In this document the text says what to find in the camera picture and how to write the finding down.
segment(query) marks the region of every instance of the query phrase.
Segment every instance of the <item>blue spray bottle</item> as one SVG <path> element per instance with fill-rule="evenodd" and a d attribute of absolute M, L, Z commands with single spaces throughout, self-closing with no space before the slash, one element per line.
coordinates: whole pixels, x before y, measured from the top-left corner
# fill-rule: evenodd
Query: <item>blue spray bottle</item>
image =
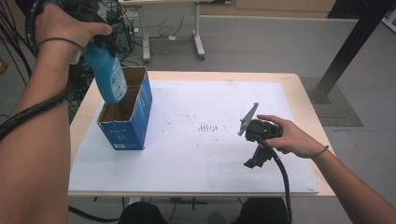
<path fill-rule="evenodd" d="M 96 84 L 105 102 L 119 103 L 128 90 L 119 59 L 110 53 L 104 43 L 97 47 L 92 42 L 88 43 L 84 59 L 92 67 Z"/>

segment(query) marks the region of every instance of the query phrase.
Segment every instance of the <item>black pants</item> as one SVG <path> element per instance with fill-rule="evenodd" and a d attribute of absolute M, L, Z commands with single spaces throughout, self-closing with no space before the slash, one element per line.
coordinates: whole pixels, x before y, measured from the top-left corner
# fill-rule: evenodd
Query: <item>black pants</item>
<path fill-rule="evenodd" d="M 152 203 L 132 203 L 120 216 L 119 224 L 166 224 L 158 207 Z M 281 198 L 250 198 L 242 206 L 233 224 L 288 223 L 288 213 Z"/>

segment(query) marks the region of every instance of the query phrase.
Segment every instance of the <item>open box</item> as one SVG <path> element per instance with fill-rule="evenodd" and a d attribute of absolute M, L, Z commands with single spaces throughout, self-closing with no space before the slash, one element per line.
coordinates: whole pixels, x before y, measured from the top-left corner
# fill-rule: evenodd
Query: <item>open box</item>
<path fill-rule="evenodd" d="M 146 67 L 123 68 L 128 91 L 116 105 L 104 104 L 97 123 L 116 150 L 144 149 L 152 95 Z"/>

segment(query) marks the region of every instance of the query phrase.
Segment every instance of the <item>tabletop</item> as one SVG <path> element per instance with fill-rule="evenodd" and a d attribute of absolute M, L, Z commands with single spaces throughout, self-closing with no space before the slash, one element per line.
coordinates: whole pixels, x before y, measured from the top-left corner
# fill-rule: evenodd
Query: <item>tabletop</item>
<path fill-rule="evenodd" d="M 150 80 L 278 82 L 283 88 L 294 122 L 323 145 L 329 145 L 331 152 L 333 152 L 304 87 L 298 76 L 294 74 L 149 71 L 148 76 Z M 101 101 L 101 95 L 95 82 L 93 82 L 70 126 L 72 165 L 78 147 L 90 126 L 92 116 Z M 334 196 L 318 167 L 312 161 L 310 165 L 318 184 L 318 194 L 315 195 Z"/>

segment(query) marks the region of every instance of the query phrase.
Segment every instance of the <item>forearm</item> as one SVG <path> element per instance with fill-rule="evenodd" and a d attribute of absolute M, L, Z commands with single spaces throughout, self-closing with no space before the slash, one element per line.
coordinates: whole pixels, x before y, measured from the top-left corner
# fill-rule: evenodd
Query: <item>forearm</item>
<path fill-rule="evenodd" d="M 68 61 L 58 50 L 69 46 L 60 43 L 49 46 L 50 50 L 40 52 L 14 114 L 64 91 Z M 62 103 L 29 119 L 0 143 L 0 179 L 7 180 L 0 190 L 0 201 L 7 204 L 7 208 L 0 211 L 0 220 L 18 220 L 26 214 L 30 214 L 30 223 L 67 220 L 68 125 L 67 106 Z M 55 216 L 58 216 L 57 220 L 51 221 Z"/>
<path fill-rule="evenodd" d="M 392 223 L 396 209 L 354 175 L 330 151 L 314 158 L 349 218 L 354 223 Z"/>

